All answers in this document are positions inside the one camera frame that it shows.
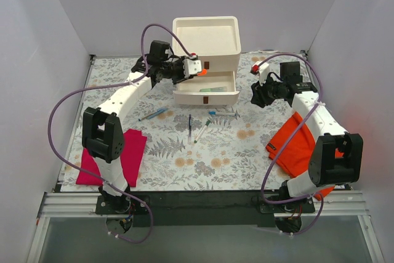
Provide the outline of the white drawer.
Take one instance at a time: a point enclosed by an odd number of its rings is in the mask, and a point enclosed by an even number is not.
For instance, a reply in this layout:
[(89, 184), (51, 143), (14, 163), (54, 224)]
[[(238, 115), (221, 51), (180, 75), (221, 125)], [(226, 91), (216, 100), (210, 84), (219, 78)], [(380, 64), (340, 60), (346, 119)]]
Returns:
[[(226, 86), (226, 92), (200, 92), (202, 88)], [(177, 85), (174, 100), (180, 105), (234, 105), (238, 101), (234, 71), (208, 72)]]

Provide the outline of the mint green highlighter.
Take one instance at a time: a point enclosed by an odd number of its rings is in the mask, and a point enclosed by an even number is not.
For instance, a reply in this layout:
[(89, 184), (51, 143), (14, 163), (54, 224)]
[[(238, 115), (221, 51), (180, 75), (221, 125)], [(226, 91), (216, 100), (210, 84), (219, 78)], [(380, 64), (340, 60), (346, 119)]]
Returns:
[(199, 91), (200, 92), (226, 92), (227, 91), (227, 87), (226, 86), (209, 87), (209, 88), (202, 88)]

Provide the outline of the black orange highlighter marker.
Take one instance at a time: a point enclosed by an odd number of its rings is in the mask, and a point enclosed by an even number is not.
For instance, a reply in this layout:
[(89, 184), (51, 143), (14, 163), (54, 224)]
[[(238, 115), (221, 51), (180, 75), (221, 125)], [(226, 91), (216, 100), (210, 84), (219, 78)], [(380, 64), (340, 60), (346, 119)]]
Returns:
[(198, 73), (198, 76), (204, 76), (207, 74), (207, 70), (204, 68), (200, 73)]

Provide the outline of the white green pen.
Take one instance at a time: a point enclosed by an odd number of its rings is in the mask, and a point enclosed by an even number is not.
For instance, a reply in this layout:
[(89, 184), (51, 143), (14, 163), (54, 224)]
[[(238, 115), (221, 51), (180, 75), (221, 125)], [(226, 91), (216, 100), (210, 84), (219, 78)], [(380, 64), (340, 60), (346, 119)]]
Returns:
[(200, 140), (200, 138), (202, 137), (202, 135), (206, 132), (206, 129), (208, 128), (208, 126), (211, 124), (210, 120), (207, 120), (205, 125), (203, 126), (203, 128), (199, 131), (198, 135), (196, 136), (196, 138), (194, 139), (193, 143), (196, 144), (198, 143), (198, 141)]

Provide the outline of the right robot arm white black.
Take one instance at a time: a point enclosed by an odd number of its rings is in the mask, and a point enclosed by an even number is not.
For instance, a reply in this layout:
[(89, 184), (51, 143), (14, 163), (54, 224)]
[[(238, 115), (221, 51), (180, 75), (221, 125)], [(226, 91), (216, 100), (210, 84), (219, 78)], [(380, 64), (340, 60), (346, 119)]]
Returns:
[(296, 129), (301, 130), (306, 126), (315, 141), (307, 170), (285, 181), (264, 202), (292, 212), (325, 188), (358, 181), (363, 138), (357, 133), (349, 133), (332, 117), (324, 103), (320, 102), (315, 85), (303, 81), (300, 63), (281, 63), (280, 74), (276, 79), (271, 77), (267, 62), (253, 65), (251, 73), (259, 77), (251, 86), (251, 102), (264, 108), (275, 100), (285, 100), (302, 119)]

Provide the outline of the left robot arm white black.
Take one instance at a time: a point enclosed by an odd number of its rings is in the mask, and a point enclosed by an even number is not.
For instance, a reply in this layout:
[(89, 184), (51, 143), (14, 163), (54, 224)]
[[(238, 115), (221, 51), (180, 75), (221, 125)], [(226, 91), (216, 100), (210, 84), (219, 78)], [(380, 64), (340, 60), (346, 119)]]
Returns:
[(150, 51), (131, 68), (125, 83), (98, 107), (88, 107), (82, 117), (82, 146), (98, 166), (104, 179), (100, 192), (111, 196), (110, 206), (116, 213), (130, 209), (131, 199), (123, 192), (128, 183), (120, 156), (125, 147), (122, 121), (131, 108), (162, 79), (173, 83), (185, 80), (187, 55), (168, 54), (167, 42), (153, 41)]

